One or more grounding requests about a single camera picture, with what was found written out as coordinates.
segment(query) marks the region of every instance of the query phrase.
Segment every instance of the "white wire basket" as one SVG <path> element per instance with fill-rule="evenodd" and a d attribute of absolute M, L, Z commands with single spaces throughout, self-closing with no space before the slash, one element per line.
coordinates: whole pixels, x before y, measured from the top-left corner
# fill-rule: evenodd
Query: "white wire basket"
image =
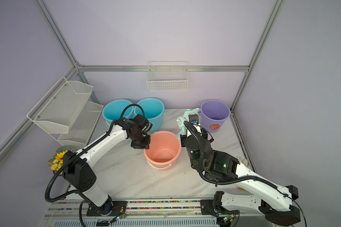
<path fill-rule="evenodd" d="M 103 107 L 94 102 L 86 102 L 72 128 L 68 133 L 61 134 L 57 141 L 61 145 L 70 146 L 74 150 L 85 147 L 91 138 Z"/>
<path fill-rule="evenodd" d="M 187 66 L 149 66 L 146 86 L 150 92 L 187 90 Z"/>
<path fill-rule="evenodd" d="M 46 133 L 68 133 L 92 93 L 91 85 L 67 81 L 64 77 L 60 81 L 62 86 L 41 111 L 32 118 L 30 113 L 33 110 L 27 115 Z"/>

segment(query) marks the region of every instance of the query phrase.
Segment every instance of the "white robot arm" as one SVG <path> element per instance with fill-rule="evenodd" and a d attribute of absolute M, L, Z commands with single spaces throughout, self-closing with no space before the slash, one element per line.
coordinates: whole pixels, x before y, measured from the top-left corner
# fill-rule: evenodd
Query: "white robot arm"
<path fill-rule="evenodd" d="M 253 211 L 263 214 L 269 221 L 283 226 L 300 221 L 299 209 L 292 206 L 291 199 L 298 198 L 297 188 L 274 184 L 248 169 L 235 157 L 213 150 L 210 141 L 207 140 L 207 133 L 202 131 L 198 125 L 198 116 L 196 121 L 193 121 L 192 124 L 190 122 L 185 122 L 188 131 L 187 135 L 181 135 L 181 144 L 187 149 L 191 167 L 196 169 L 200 177 L 209 183 L 216 186 L 237 184 L 238 187 L 253 194 L 251 196 L 232 195 L 218 191 L 214 195 L 212 204 L 212 209 L 215 212 L 228 214 L 234 210 Z M 112 199 L 96 182 L 96 175 L 92 168 L 104 154 L 124 139 L 130 138 L 133 148 L 149 149 L 150 135 L 147 132 L 150 128 L 149 121 L 140 114 L 134 119 L 120 117 L 119 120 L 112 122 L 108 132 L 93 143 L 75 153 L 67 152 L 63 158 L 64 165 L 58 172 L 63 171 L 63 177 L 77 190 L 50 198 L 50 188 L 59 175 L 57 174 L 48 184 L 45 193 L 46 201 L 54 202 L 70 193 L 78 193 L 95 205 L 98 214 L 108 215 L 113 207 Z"/>

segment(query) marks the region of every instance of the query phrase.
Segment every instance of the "purple bucket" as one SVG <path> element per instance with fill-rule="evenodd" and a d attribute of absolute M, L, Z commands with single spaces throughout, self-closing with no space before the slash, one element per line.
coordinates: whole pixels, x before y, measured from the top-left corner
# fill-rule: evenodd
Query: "purple bucket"
<path fill-rule="evenodd" d="M 201 126 L 210 133 L 217 132 L 226 119 L 230 117 L 230 108 L 223 102 L 208 100 L 201 105 Z"/>

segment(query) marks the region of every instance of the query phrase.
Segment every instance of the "white marble surface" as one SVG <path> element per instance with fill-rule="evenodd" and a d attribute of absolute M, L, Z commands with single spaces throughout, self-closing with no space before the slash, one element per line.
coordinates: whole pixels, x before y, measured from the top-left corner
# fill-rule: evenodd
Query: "white marble surface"
<path fill-rule="evenodd" d="M 166 109 L 164 123 L 159 131 L 179 132 L 176 122 L 184 109 Z M 91 142 L 108 130 L 105 120 L 100 117 Z M 228 119 L 218 132 L 212 133 L 214 150 L 227 152 L 234 157 L 244 158 L 231 120 Z M 130 147 L 127 139 L 117 144 L 105 154 L 93 167 L 102 189 L 112 198 L 175 198 L 175 197 L 213 197 L 216 191 L 233 194 L 248 194 L 235 185 L 215 187 L 200 178 L 197 171 L 191 168 L 186 148 L 182 148 L 177 164 L 168 171 L 151 168 L 144 157 L 143 150 Z M 71 194 L 66 199 L 81 199 Z"/>

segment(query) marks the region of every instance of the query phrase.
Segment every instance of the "blue bucket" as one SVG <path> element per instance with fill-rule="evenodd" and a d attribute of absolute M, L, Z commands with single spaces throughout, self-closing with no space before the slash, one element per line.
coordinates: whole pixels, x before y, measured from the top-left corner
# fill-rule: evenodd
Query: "blue bucket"
<path fill-rule="evenodd" d="M 163 125 L 164 104 L 156 98 L 146 98 L 137 104 L 143 108 L 145 117 L 153 124 L 150 131 L 159 130 Z M 134 113 L 141 114 L 141 109 L 135 107 Z"/>
<path fill-rule="evenodd" d="M 107 104 L 102 110 L 102 117 L 108 122 L 111 123 L 113 120 L 118 120 L 121 116 L 121 113 L 128 105 L 132 104 L 129 100 L 126 99 L 118 99 Z M 129 107 L 125 113 L 124 117 L 134 118 L 134 107 Z"/>

